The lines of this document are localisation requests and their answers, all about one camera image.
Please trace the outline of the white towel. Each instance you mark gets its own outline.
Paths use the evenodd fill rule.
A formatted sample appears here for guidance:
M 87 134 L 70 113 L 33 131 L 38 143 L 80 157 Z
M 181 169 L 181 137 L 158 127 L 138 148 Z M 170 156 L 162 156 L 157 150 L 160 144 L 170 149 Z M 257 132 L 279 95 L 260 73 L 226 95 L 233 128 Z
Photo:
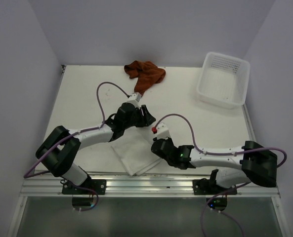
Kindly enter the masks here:
M 151 138 L 145 131 L 130 128 L 121 138 L 111 143 L 111 148 L 130 176 L 140 176 L 161 162 L 151 152 Z

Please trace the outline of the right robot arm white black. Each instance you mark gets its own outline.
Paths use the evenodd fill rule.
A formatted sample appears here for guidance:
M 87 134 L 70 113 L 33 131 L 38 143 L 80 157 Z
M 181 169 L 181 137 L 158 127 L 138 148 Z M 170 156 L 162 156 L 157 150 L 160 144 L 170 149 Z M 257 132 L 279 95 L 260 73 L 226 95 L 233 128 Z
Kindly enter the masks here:
M 193 145 L 176 147 L 171 138 L 156 139 L 151 152 L 168 165 L 182 170 L 213 166 L 217 172 L 210 176 L 209 190 L 214 194 L 240 183 L 276 187 L 277 155 L 254 141 L 225 150 L 225 153 L 198 151 Z

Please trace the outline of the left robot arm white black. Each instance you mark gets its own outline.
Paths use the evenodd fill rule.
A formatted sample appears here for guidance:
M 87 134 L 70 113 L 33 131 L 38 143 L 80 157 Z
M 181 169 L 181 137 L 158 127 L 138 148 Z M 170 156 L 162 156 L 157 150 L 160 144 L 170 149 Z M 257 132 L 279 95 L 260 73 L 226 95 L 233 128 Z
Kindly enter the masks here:
M 55 177 L 62 177 L 73 183 L 74 189 L 85 194 L 90 190 L 89 175 L 74 163 L 79 150 L 99 144 L 109 143 L 124 135 L 131 127 L 149 127 L 156 121 L 146 105 L 139 107 L 125 102 L 116 113 L 110 115 L 102 127 L 71 131 L 64 126 L 56 127 L 36 151 L 36 158 Z

